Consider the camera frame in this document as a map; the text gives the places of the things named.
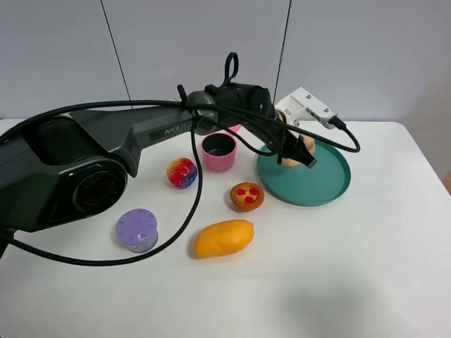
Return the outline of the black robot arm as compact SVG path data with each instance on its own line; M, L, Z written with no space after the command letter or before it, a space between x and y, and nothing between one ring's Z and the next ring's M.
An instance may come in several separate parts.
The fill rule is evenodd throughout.
M271 155L312 167L316 159L290 133L269 91L225 81L179 101L106 101L57 108L1 136L1 248L17 231L39 232L112 207L147 147L186 132L245 126Z

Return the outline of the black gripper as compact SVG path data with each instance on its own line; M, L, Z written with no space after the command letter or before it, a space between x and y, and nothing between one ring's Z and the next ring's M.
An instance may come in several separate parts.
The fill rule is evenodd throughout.
M283 143L288 136L288 131L274 119L270 118L244 118L242 126L255 137L265 143L268 151L258 150L248 142L242 143L254 153L266 157L277 154L277 164L285 165L283 157ZM316 150L316 143L313 138L299 137L295 144L295 154L297 161L308 168L316 165L317 160L313 154Z

